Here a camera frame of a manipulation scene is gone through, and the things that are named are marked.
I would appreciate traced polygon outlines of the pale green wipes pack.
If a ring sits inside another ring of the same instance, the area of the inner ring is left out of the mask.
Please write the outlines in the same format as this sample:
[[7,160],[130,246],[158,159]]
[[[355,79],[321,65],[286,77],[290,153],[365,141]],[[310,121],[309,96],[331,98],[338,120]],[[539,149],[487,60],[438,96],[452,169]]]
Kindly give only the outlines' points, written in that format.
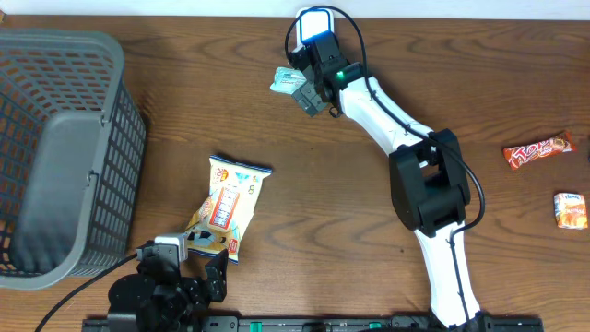
[[274,75],[274,81],[270,86],[272,91],[292,95],[307,79],[299,70],[278,67]]

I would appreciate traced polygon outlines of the small orange juice carton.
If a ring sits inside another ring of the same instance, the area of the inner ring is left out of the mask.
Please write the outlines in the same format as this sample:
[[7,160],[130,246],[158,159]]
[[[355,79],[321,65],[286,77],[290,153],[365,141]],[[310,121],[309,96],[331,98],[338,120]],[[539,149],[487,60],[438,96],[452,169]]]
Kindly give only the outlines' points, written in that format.
[[584,230],[588,228],[588,218],[583,195],[557,193],[554,196],[555,219],[559,228]]

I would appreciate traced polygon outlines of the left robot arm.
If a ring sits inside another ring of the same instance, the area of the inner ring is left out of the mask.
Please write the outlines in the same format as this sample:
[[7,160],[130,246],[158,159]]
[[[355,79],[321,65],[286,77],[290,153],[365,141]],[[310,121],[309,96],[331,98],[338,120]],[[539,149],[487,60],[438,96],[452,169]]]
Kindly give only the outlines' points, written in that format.
[[226,250],[205,266],[206,278],[183,277],[178,248],[153,243],[137,251],[135,274],[118,279],[111,286],[107,314],[111,331],[201,331],[204,319],[197,314],[227,295]]

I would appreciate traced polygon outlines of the red brown snack packet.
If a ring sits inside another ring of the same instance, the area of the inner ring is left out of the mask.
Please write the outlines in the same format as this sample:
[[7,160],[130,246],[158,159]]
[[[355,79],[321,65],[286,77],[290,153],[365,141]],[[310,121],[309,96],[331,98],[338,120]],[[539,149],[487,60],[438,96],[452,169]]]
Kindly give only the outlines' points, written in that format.
[[571,133],[564,131],[548,139],[524,146],[504,148],[503,157],[512,170],[517,170],[524,164],[561,153],[575,152],[577,147],[573,143]]

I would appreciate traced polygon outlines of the yellow snack bag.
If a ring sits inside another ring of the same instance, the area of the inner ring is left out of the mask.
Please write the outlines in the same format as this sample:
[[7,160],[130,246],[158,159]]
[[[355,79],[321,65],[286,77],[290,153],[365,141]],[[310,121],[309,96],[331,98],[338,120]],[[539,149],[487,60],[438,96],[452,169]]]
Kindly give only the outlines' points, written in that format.
[[239,262],[244,234],[254,217],[263,181],[272,174],[265,167],[209,157],[208,197],[184,230],[188,249],[213,256],[226,250]]

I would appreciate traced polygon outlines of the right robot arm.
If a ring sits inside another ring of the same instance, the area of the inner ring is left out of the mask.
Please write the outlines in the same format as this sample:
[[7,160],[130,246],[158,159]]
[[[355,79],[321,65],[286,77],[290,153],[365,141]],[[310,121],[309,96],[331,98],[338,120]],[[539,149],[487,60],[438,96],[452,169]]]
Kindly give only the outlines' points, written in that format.
[[306,83],[294,97],[310,115],[332,105],[360,125],[387,154],[391,199],[419,241],[431,288],[431,311],[449,329],[470,328],[480,310],[466,262],[464,232],[475,177],[448,129],[435,132],[407,115],[361,63],[351,63],[330,31],[287,53]]

